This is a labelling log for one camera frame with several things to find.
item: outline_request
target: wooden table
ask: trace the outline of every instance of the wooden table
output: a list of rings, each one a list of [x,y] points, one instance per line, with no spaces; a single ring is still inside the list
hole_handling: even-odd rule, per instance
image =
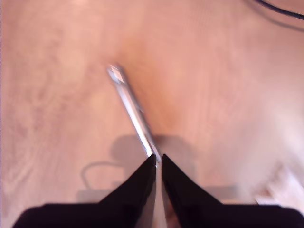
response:
[[[275,4],[304,13],[301,0]],[[221,201],[252,202],[282,162],[304,164],[304,21],[251,0],[1,9],[2,227],[31,206],[98,201],[145,160],[110,63],[125,69],[161,151]]]

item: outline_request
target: silver rod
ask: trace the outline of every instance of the silver rod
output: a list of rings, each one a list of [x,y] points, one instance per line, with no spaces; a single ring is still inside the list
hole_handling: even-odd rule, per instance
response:
[[[161,164],[161,153],[153,140],[147,122],[142,115],[142,109],[133,95],[122,69],[118,66],[110,66],[107,69],[107,72],[115,84],[116,90],[123,101],[124,107],[132,121],[147,156],[150,157],[152,153],[154,153],[156,155],[157,163]]]

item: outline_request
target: black cable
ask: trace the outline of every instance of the black cable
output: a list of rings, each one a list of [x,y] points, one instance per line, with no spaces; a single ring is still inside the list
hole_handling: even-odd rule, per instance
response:
[[[290,16],[290,17],[294,17],[294,18],[299,18],[299,19],[302,19],[304,20],[304,15],[300,14],[300,13],[295,13],[295,12],[291,12],[291,11],[287,11],[285,9],[281,9],[281,8],[278,8],[276,6],[273,6],[265,1],[262,1],[262,0],[255,0],[257,3],[261,4],[262,6],[265,6],[275,12],[278,12],[278,13],[282,13],[284,15],[287,15],[287,16]]]

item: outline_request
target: wooden surface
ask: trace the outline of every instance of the wooden surface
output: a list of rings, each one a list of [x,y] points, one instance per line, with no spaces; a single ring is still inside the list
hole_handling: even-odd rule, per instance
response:
[[[249,0],[3,0],[1,19],[1,227],[98,201],[144,161],[109,63],[161,151],[220,200],[252,202],[304,163],[304,21]],[[159,192],[154,217],[165,226]]]

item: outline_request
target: wood grain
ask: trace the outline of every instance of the wood grain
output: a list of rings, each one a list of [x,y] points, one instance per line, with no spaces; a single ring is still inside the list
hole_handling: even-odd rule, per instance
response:
[[[31,206],[101,199],[144,161],[109,63],[162,152],[219,198],[232,186],[251,202],[278,164],[304,163],[301,20],[249,0],[1,4],[3,227]],[[276,4],[304,13],[300,0]]]

